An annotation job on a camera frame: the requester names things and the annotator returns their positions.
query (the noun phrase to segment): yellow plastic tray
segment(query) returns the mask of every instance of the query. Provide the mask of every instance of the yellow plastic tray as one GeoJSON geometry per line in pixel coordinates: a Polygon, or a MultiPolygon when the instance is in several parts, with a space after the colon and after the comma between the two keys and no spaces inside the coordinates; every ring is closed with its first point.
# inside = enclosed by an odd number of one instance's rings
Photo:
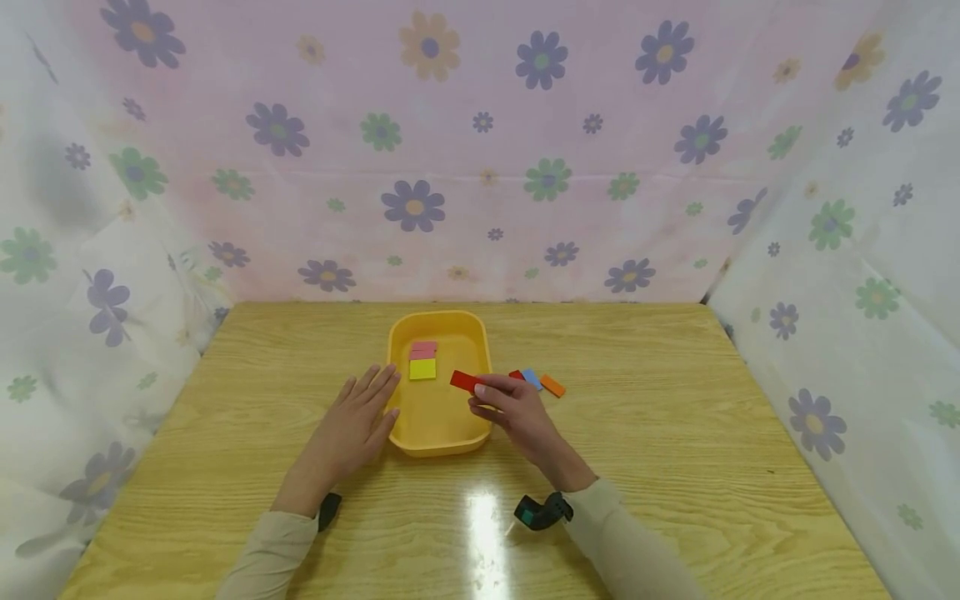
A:
{"type": "Polygon", "coordinates": [[[387,410],[398,407],[390,441],[410,456],[445,456],[470,452],[490,436],[491,424],[475,417],[468,393],[450,385],[454,370],[476,375],[490,372],[490,347],[483,322],[465,310],[414,313],[390,328],[387,362],[402,378],[387,410]],[[437,378],[411,381],[410,347],[437,342],[437,378]]]}

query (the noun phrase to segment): wood grain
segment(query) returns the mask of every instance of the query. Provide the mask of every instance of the wood grain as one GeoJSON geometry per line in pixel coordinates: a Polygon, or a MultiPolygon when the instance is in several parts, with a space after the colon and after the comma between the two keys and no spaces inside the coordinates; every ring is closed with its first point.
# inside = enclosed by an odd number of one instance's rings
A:
{"type": "MultiPolygon", "coordinates": [[[[706,307],[457,307],[485,322],[497,371],[566,386],[544,397],[558,427],[711,597],[888,597],[706,307]]],[[[62,597],[211,598],[344,379],[436,308],[236,306],[62,597]]],[[[511,527],[549,490],[501,431],[462,456],[388,447],[340,492],[292,598],[605,596],[562,528],[511,527]]]]}

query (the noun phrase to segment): orange block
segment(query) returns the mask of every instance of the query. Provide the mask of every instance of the orange block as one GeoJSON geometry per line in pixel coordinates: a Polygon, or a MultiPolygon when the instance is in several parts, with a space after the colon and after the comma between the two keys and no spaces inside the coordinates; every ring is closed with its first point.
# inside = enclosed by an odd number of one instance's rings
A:
{"type": "Polygon", "coordinates": [[[544,388],[550,390],[550,394],[553,394],[556,397],[563,396],[566,393],[566,388],[554,381],[550,375],[541,375],[540,383],[544,388]]]}

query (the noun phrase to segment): hand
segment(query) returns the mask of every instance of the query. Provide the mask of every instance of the hand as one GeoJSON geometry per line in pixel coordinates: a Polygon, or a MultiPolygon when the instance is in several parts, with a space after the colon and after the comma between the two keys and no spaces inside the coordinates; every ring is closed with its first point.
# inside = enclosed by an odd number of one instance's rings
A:
{"type": "Polygon", "coordinates": [[[287,471],[271,511],[313,518],[335,485],[376,456],[400,412],[380,418],[399,381],[394,365],[373,365],[360,381],[347,380],[287,471]]]}
{"type": "Polygon", "coordinates": [[[537,388],[507,375],[480,375],[468,400],[470,412],[503,428],[555,490],[578,492],[597,480],[584,459],[564,440],[543,408],[537,388]]]}

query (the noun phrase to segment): left hand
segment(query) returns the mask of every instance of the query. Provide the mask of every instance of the left hand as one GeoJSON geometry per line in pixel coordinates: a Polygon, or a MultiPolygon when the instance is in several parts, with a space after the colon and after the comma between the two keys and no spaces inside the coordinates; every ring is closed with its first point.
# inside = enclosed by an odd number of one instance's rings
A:
{"type": "Polygon", "coordinates": [[[399,382],[395,365],[383,371],[373,365],[359,381],[349,378],[284,477],[270,510],[316,516],[330,490],[376,456],[387,441],[399,409],[382,419],[380,415],[399,382]]]}

